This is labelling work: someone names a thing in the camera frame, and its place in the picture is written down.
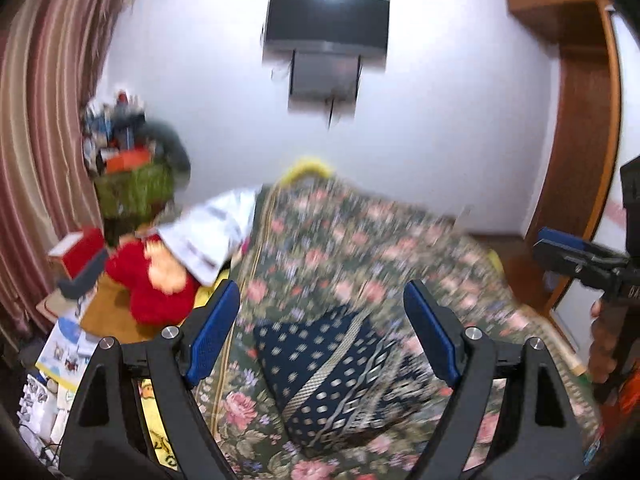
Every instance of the striped curtain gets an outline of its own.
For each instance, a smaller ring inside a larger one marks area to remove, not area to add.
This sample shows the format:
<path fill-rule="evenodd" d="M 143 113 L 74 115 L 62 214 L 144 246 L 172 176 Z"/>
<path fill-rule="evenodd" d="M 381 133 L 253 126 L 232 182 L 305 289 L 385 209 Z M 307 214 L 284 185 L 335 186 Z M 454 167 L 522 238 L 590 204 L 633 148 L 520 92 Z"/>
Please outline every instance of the striped curtain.
<path fill-rule="evenodd" d="M 123 0 L 26 0 L 0 35 L 0 304 L 16 330 L 48 327 L 46 254 L 101 225 L 79 112 L 95 91 Z"/>

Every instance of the white wall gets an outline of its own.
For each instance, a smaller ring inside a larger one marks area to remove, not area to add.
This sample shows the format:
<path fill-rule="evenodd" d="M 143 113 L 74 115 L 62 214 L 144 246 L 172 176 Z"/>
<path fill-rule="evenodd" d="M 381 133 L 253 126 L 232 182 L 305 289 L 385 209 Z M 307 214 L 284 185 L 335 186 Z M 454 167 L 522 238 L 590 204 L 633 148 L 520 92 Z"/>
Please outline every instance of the white wall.
<path fill-rule="evenodd" d="M 538 173 L 533 183 L 531 196 L 529 197 L 529 206 L 524 215 L 524 220 L 520 227 L 522 237 L 527 235 L 529 226 L 536 213 L 538 200 L 542 193 L 542 187 L 545 184 L 546 171 L 549 168 L 551 160 L 551 152 L 554 147 L 554 137 L 556 135 L 556 125 L 558 124 L 558 106 L 560 103 L 560 49 L 557 45 L 549 46 L 548 51 L 551 57 L 551 78 L 549 84 L 549 110 L 547 113 L 546 133 L 542 143 L 542 152 L 538 159 Z"/>
<path fill-rule="evenodd" d="M 640 47 L 619 15 L 613 17 L 613 28 L 620 58 L 622 122 L 616 173 L 607 197 L 607 206 L 622 204 L 620 166 L 640 155 Z M 624 252 L 625 229 L 604 215 L 593 241 Z M 578 354 L 585 362 L 588 360 L 592 341 L 589 309 L 601 294 L 600 291 L 585 288 L 574 281 L 554 312 L 556 321 L 573 340 Z"/>
<path fill-rule="evenodd" d="M 545 48 L 505 0 L 391 0 L 386 69 L 366 66 L 353 117 L 287 110 L 263 60 L 268 0 L 136 0 L 119 19 L 108 81 L 171 122 L 193 163 L 182 196 L 272 182 L 303 155 L 362 187 L 465 227 L 521 230 L 550 108 Z"/>
<path fill-rule="evenodd" d="M 98 79 L 98 84 L 95 88 L 94 101 L 98 104 L 101 103 L 110 103 L 115 101 L 115 95 L 113 94 L 113 88 L 111 86 L 111 82 L 109 81 L 109 59 L 110 59 L 110 51 L 107 51 L 107 55 L 104 57 L 104 65 L 102 67 L 102 74 L 100 75 L 100 79 Z"/>

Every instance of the metal screw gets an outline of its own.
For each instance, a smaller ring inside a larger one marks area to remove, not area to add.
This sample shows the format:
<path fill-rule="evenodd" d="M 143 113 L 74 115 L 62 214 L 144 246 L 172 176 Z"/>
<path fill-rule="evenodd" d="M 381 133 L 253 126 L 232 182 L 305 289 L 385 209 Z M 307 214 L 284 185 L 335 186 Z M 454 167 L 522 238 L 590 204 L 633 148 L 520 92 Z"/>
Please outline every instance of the metal screw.
<path fill-rule="evenodd" d="M 529 339 L 529 344 L 536 350 L 542 350 L 545 347 L 545 342 L 539 337 L 532 337 Z"/>
<path fill-rule="evenodd" d="M 102 339 L 100 339 L 100 348 L 102 348 L 103 350 L 108 350 L 114 345 L 114 343 L 115 341 L 113 340 L 113 337 L 103 337 Z"/>
<path fill-rule="evenodd" d="M 161 333 L 162 337 L 164 337 L 165 339 L 173 339 L 178 335 L 178 332 L 180 332 L 180 330 L 177 326 L 165 326 L 162 329 Z"/>
<path fill-rule="evenodd" d="M 475 326 L 470 326 L 465 330 L 465 335 L 469 339 L 473 339 L 475 341 L 476 339 L 480 339 L 482 337 L 482 330 L 476 328 Z"/>

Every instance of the wall-mounted tv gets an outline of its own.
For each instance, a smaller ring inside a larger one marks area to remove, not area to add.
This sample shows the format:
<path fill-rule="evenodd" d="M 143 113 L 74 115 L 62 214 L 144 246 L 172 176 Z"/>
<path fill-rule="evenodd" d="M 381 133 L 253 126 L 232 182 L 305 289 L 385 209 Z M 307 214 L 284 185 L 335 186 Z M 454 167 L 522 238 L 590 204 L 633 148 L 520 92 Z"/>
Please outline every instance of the wall-mounted tv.
<path fill-rule="evenodd" d="M 271 0 L 264 46 L 385 56 L 389 0 Z"/>
<path fill-rule="evenodd" d="M 303 100 L 353 103 L 358 95 L 360 58 L 327 52 L 294 52 L 289 95 Z"/>

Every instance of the bed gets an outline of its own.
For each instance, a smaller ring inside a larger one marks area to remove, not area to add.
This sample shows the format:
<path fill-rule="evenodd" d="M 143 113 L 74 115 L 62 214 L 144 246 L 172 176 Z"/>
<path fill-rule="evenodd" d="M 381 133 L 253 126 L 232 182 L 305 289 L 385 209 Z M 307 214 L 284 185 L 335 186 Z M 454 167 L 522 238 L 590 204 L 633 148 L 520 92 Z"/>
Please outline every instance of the bed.
<path fill-rule="evenodd" d="M 211 433 L 239 478 L 375 480 L 405 478 L 424 450 L 451 394 L 433 378 L 431 400 L 360 446 L 307 458 L 290 441 L 256 359 L 253 329 L 263 320 L 301 320 L 349 303 L 368 308 L 380 332 L 396 330 L 407 352 L 422 349 L 402 309 L 402 288 L 419 278 L 462 323 L 495 338 L 547 344 L 582 428 L 585 453 L 600 435 L 590 386 L 578 378 L 558 336 L 519 306 L 488 251 L 424 210 L 315 180 L 259 193 L 248 251 L 232 267 L 241 311 L 211 375 L 194 391 Z M 504 380 L 490 402 L 467 467 L 482 463 L 498 419 Z M 148 387 L 143 397 L 152 398 Z M 175 466 L 168 443 L 166 465 Z"/>

